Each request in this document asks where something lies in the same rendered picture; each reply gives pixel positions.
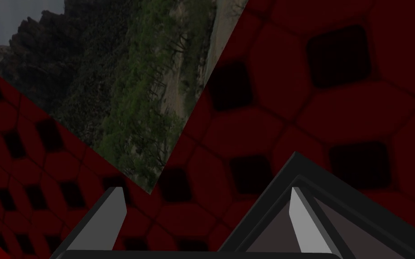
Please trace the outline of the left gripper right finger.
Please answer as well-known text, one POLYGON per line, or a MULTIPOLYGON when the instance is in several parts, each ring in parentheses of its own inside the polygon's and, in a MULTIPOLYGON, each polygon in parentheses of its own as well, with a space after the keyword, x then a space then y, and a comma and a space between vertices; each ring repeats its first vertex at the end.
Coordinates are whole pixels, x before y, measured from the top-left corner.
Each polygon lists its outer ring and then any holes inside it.
POLYGON ((289 217, 301 252, 345 254, 345 242, 306 189, 292 187, 289 217))

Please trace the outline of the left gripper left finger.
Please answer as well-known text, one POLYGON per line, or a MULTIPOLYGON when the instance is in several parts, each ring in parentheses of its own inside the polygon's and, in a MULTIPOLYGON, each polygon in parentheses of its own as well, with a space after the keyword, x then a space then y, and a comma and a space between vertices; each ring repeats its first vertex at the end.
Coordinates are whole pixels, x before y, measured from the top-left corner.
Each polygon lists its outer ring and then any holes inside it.
POLYGON ((51 255, 67 250, 112 250, 127 214, 123 187, 110 187, 51 255))

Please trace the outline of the black cabinet with grey panels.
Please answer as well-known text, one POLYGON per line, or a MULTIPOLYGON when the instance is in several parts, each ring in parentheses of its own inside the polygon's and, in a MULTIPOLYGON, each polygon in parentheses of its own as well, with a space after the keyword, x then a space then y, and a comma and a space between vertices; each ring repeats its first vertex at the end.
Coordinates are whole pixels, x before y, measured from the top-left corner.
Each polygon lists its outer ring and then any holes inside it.
POLYGON ((345 242, 334 259, 415 259, 415 228, 302 154, 291 155, 220 247, 303 257, 289 217, 292 187, 306 189, 345 242))

